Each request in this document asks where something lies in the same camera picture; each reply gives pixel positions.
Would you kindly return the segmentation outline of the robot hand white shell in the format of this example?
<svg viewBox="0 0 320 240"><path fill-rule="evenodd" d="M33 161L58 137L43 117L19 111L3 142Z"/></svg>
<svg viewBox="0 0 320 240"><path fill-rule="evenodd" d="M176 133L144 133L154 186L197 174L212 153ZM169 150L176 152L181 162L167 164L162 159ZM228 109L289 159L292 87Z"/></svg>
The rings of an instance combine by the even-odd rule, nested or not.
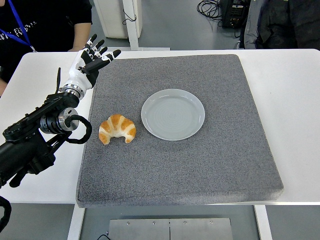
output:
<svg viewBox="0 0 320 240"><path fill-rule="evenodd" d="M94 34L78 51L69 70L69 78L61 88L62 92L74 92L80 96L92 89L97 81L99 70L109 65L121 54L121 50L116 49L108 52L108 48L103 46L104 40L94 44L97 35Z"/></svg>

